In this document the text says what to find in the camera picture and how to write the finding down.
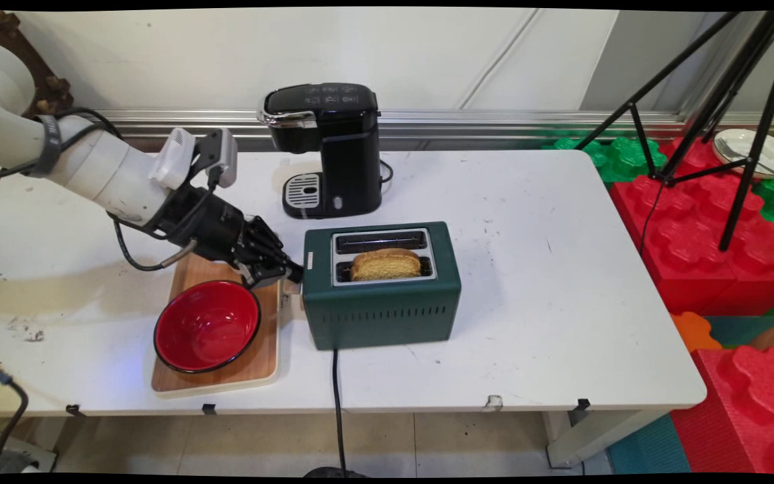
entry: robotic arm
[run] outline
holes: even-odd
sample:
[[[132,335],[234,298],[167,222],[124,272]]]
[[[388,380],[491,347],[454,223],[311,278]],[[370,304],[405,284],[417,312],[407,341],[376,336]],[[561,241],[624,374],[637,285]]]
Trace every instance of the robotic arm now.
[[[163,269],[192,251],[230,264],[249,288],[283,278],[300,282],[303,268],[282,251],[264,220],[245,217],[213,194],[218,185],[227,188],[236,179],[237,144],[227,129],[197,142],[176,128],[159,155],[151,157],[120,140],[114,126],[90,110],[40,116],[40,122],[21,117],[33,98],[30,72],[0,46],[0,166],[45,177],[102,206],[134,267]],[[108,131],[76,112],[93,114]],[[201,171],[208,175],[207,189],[191,185]],[[121,225],[182,249],[156,266],[142,266],[127,252]]]

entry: bread slice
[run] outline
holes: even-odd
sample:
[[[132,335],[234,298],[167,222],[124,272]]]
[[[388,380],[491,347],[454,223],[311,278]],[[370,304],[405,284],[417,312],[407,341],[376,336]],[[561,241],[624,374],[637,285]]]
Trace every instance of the bread slice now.
[[[383,281],[419,276],[420,257],[408,249],[364,252],[354,258],[351,266],[352,281]]]

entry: cutting board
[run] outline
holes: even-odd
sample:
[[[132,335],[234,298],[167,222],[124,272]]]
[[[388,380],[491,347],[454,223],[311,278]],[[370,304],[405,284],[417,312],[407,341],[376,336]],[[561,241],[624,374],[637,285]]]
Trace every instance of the cutting board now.
[[[175,267],[175,279],[169,291],[169,300],[200,282],[217,280],[240,282],[241,277],[228,264],[215,264],[190,254],[178,261]],[[280,352],[280,339],[277,334],[279,283],[255,289],[253,294],[261,306],[261,324],[246,352],[219,370],[196,374],[172,370],[155,356],[151,388],[158,396],[173,398],[248,389],[276,380],[280,373],[277,371],[277,355]]]

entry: green toaster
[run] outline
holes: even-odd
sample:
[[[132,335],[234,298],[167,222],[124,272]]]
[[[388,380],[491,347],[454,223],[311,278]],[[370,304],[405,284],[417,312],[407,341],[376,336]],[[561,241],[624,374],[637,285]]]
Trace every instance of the green toaster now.
[[[417,278],[351,280],[357,255],[414,251]],[[320,350],[449,339],[462,283],[445,223],[344,227],[306,232],[304,310]]]

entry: tripod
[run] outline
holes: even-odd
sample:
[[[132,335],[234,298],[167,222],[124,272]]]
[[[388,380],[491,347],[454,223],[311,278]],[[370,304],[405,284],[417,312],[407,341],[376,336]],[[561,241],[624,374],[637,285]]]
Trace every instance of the tripod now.
[[[761,159],[761,151],[763,150],[766,135],[768,135],[772,123],[772,117],[774,117],[774,80],[772,81],[769,96],[766,99],[761,121],[758,123],[755,141],[752,142],[752,147],[750,148],[747,157],[733,163],[726,163],[725,165],[716,166],[714,168],[703,169],[703,171],[683,175],[682,177],[675,177],[675,174],[677,166],[682,162],[685,153],[688,153],[689,148],[698,136],[703,134],[703,138],[701,139],[701,142],[703,143],[706,143],[712,138],[719,122],[722,120],[722,116],[727,112],[734,97],[740,91],[740,87],[746,82],[748,75],[761,60],[764,52],[769,48],[772,41],[774,41],[774,10],[764,13],[763,17],[756,25],[755,30],[750,33],[746,43],[744,43],[740,51],[737,52],[733,62],[729,65],[727,70],[724,71],[722,78],[712,89],[712,92],[710,92],[709,97],[695,116],[694,123],[688,127],[683,136],[683,140],[679,143],[679,146],[673,155],[671,155],[671,159],[660,169],[660,171],[656,171],[655,166],[653,165],[653,159],[647,144],[647,136],[644,134],[644,128],[641,124],[641,117],[639,117],[636,102],[658,85],[658,83],[667,77],[668,74],[672,73],[672,71],[682,64],[686,58],[689,58],[692,53],[697,51],[697,49],[700,49],[707,40],[712,39],[718,31],[722,30],[725,25],[728,25],[737,15],[739,15],[739,12],[725,13],[725,15],[713,24],[712,27],[708,28],[706,32],[694,40],[690,46],[686,47],[685,51],[680,52],[680,55],[659,71],[653,79],[649,80],[641,89],[635,92],[635,94],[630,96],[630,98],[617,108],[608,119],[602,122],[598,128],[594,129],[587,138],[584,138],[584,140],[574,148],[576,150],[581,150],[586,147],[587,144],[598,137],[606,128],[608,128],[608,126],[611,126],[615,120],[620,119],[620,116],[623,116],[623,114],[629,110],[630,113],[632,113],[632,120],[635,122],[636,132],[641,141],[644,157],[647,160],[648,175],[650,178],[660,181],[660,187],[658,187],[660,194],[665,186],[673,187],[673,185],[679,182],[744,166],[740,185],[737,187],[736,196],[734,197],[734,204],[730,209],[728,222],[725,224],[724,232],[722,233],[722,240],[719,242],[719,251],[727,251],[729,248],[730,240],[734,236],[734,229],[736,229],[736,223],[740,218],[742,205],[748,194],[748,188],[750,183],[752,183],[752,178],[755,176],[755,169],[757,168],[759,159]]]

